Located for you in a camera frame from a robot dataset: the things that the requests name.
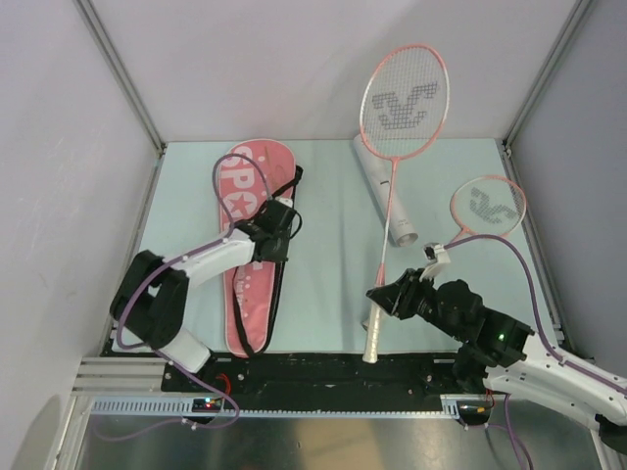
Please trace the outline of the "pink racket cover bag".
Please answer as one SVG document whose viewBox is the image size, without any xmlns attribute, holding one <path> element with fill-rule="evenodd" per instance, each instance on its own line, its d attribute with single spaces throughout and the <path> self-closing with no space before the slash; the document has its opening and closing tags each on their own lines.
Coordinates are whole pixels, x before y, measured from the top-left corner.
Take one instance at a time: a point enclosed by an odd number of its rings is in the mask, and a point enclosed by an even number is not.
<svg viewBox="0 0 627 470">
<path fill-rule="evenodd" d="M 266 196 L 294 199 L 302 170 L 289 147 L 271 139 L 253 139 L 231 148 L 235 155 L 217 170 L 218 194 L 226 203 L 220 224 L 249 218 Z M 230 353 L 251 357 L 271 341 L 284 274 L 283 263 L 251 262 L 223 274 L 225 342 Z"/>
</svg>

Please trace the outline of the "translucent shuttlecock tube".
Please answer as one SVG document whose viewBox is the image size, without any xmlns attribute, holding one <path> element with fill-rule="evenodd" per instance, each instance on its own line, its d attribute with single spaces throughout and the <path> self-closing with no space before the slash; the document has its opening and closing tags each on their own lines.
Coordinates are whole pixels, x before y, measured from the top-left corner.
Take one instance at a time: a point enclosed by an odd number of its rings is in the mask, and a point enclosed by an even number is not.
<svg viewBox="0 0 627 470">
<path fill-rule="evenodd" d="M 381 208 L 383 218 L 386 218 L 388 199 L 391 194 L 391 167 L 388 166 L 387 161 L 376 157 L 366 148 L 360 135 L 353 139 L 353 144 L 366 179 Z M 391 195 L 392 206 L 389 225 L 391 239 L 398 247 L 410 246 L 417 240 L 418 234 L 396 190 L 393 190 Z"/>
</svg>

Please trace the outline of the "pink badminton racket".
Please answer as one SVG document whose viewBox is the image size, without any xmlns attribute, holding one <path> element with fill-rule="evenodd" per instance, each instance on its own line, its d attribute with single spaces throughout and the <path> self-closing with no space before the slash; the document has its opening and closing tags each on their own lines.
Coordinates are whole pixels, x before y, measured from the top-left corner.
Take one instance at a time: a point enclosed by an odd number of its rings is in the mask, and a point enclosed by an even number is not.
<svg viewBox="0 0 627 470">
<path fill-rule="evenodd" d="M 480 234 L 506 238 L 521 224 L 526 211 L 526 196 L 513 181 L 498 175 L 469 180 L 450 201 L 451 215 L 459 227 L 451 243 Z"/>
<path fill-rule="evenodd" d="M 391 167 L 390 193 L 400 163 L 429 148 L 440 134 L 450 105 L 450 80 L 441 55 L 425 44 L 399 47 L 373 72 L 362 96 L 360 136 L 366 148 Z M 383 243 L 375 285 L 385 282 L 392 195 L 383 218 Z"/>
</svg>

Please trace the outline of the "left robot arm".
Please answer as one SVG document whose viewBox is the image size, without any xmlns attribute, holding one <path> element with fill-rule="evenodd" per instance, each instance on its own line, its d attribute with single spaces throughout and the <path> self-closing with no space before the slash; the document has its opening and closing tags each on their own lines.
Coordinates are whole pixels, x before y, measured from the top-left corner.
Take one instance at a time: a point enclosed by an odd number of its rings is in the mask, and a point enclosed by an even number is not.
<svg viewBox="0 0 627 470">
<path fill-rule="evenodd" d="M 222 238 L 166 261 L 145 250 L 136 255 L 110 306 L 110 316 L 142 346 L 183 368 L 183 379 L 197 391 L 217 380 L 211 351 L 183 327 L 190 290 L 251 262 L 287 260 L 293 201 L 272 198 L 249 219 L 234 223 Z"/>
</svg>

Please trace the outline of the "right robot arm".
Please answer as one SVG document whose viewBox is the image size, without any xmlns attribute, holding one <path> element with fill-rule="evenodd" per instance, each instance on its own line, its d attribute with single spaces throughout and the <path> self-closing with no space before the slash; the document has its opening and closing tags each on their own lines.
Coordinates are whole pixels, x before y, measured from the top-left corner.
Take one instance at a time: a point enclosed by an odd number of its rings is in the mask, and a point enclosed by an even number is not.
<svg viewBox="0 0 627 470">
<path fill-rule="evenodd" d="M 367 297 L 400 320 L 421 317 L 460 342 L 453 366 L 464 392 L 483 389 L 532 401 L 592 431 L 611 449 L 626 451 L 626 380 L 553 344 L 510 315 L 484 306 L 462 280 L 434 285 L 408 269 Z"/>
</svg>

